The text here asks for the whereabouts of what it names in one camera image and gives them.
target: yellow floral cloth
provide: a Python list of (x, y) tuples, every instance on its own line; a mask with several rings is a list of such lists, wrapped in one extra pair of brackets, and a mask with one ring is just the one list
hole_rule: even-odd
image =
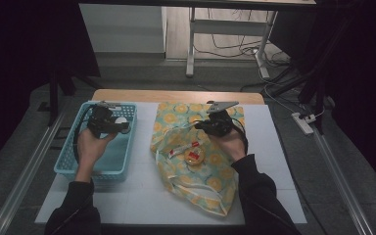
[[(160, 103), (154, 124), (151, 151), (165, 188), (199, 206), (207, 212), (226, 216), (231, 208), (236, 182), (231, 158), (215, 147), (203, 130), (193, 126), (196, 120), (208, 119), (210, 105)], [(242, 107), (227, 109), (232, 118), (244, 125)], [(169, 157), (180, 146), (201, 142), (205, 159), (199, 165), (189, 165), (184, 154)]]

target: basket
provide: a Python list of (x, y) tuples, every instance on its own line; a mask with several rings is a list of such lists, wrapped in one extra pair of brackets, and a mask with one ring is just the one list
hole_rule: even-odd
[[(86, 102), (81, 105), (60, 156), (54, 165), (54, 171), (62, 174), (68, 180), (74, 180), (77, 170), (77, 162), (75, 161), (72, 147), (74, 130), (79, 125), (80, 118), (85, 110), (96, 103), (97, 102)], [(127, 175), (127, 167), (131, 156), (130, 151), (132, 149), (133, 136), (136, 128), (136, 105), (132, 103), (120, 103), (120, 106), (112, 111), (113, 117), (125, 117), (127, 121), (130, 122), (130, 131), (127, 134), (118, 134), (117, 137), (108, 144), (105, 153), (94, 165), (92, 178), (95, 182), (122, 182)], [(91, 109), (87, 112), (80, 131), (86, 128), (87, 120), (90, 116)]]

